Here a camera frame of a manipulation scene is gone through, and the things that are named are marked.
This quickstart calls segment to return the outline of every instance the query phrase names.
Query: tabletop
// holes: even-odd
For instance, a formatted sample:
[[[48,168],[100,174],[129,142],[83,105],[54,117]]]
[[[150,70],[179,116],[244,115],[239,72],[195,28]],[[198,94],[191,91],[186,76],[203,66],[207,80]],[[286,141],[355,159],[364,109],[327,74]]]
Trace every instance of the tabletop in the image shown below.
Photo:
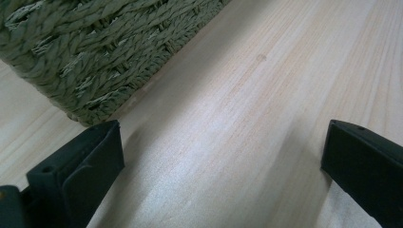
[[[380,227],[320,170],[328,123],[403,144],[403,1],[233,0],[111,119],[88,227]],[[85,128],[0,63],[0,185]]]

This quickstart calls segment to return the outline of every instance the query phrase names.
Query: wood grain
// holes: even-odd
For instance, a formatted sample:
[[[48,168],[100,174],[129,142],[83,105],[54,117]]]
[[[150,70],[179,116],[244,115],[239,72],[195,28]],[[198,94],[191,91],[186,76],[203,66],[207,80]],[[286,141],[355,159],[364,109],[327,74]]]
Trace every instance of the wood grain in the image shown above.
[[[84,128],[0,65],[0,184]],[[233,0],[114,116],[89,227],[379,227],[319,170],[331,119],[403,144],[403,2]]]

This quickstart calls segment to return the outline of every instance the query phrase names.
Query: woven basket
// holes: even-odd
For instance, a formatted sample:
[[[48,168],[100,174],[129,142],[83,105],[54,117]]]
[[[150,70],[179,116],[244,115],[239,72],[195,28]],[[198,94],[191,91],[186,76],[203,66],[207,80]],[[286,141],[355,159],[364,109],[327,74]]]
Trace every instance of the woven basket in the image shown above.
[[[84,125],[106,120],[229,0],[2,0],[0,58]]]

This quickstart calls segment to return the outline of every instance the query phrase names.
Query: green woven basket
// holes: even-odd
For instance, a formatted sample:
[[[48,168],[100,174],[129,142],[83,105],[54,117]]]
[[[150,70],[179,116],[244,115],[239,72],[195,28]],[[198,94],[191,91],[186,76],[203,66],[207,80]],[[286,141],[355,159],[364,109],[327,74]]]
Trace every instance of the green woven basket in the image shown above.
[[[84,125],[106,120],[229,0],[2,0],[0,58]]]

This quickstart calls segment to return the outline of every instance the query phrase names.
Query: black plastic piece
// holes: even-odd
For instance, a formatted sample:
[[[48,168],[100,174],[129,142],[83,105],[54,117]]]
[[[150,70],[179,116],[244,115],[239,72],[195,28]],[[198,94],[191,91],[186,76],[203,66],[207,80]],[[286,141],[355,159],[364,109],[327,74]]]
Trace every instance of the black plastic piece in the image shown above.
[[[403,147],[331,121],[321,168],[383,227],[403,227]]]
[[[124,167],[119,123],[92,126],[32,168],[21,194],[0,187],[0,227],[86,227]]]

